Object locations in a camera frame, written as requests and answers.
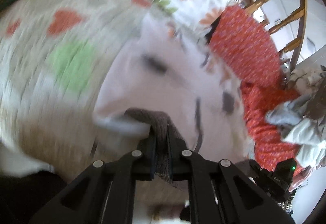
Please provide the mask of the grey white crumpled clothes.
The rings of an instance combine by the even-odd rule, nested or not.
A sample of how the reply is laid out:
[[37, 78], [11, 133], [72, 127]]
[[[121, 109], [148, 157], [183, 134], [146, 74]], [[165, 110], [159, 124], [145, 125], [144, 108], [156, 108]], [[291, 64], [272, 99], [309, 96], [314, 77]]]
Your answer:
[[268, 111], [265, 121], [277, 126], [282, 142], [299, 146], [294, 157], [301, 167], [324, 167], [325, 66], [293, 70], [287, 87], [300, 96]]

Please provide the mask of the white garment with grey band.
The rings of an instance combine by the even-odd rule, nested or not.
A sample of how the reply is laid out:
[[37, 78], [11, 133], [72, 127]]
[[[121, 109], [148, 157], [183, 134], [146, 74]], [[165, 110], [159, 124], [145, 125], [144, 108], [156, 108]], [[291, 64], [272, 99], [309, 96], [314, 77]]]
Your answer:
[[168, 178], [166, 134], [210, 161], [248, 158], [240, 80], [205, 46], [172, 25], [146, 15], [140, 34], [114, 59], [99, 90], [94, 122], [121, 136], [107, 146], [131, 151], [153, 128], [156, 174]]

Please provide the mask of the quilted heart pattern bedspread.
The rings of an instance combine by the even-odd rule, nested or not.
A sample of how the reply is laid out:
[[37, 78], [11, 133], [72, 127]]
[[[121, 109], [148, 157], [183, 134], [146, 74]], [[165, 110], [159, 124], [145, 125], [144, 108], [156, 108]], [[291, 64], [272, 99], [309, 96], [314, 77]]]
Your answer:
[[114, 132], [93, 109], [122, 46], [143, 17], [132, 0], [18, 0], [1, 13], [1, 143], [71, 181], [95, 159], [114, 161]]

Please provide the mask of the red floral patterned cloth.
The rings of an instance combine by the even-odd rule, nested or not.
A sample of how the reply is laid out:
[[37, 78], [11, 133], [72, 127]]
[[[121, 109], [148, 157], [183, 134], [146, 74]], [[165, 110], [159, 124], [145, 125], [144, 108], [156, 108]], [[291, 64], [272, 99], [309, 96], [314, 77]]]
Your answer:
[[240, 79], [244, 121], [254, 140], [254, 157], [267, 170], [277, 163], [296, 157], [299, 145], [281, 141], [275, 125], [265, 114], [280, 103], [294, 100], [299, 93], [283, 87], [279, 53], [269, 33], [245, 9], [228, 6], [219, 17], [209, 47]]

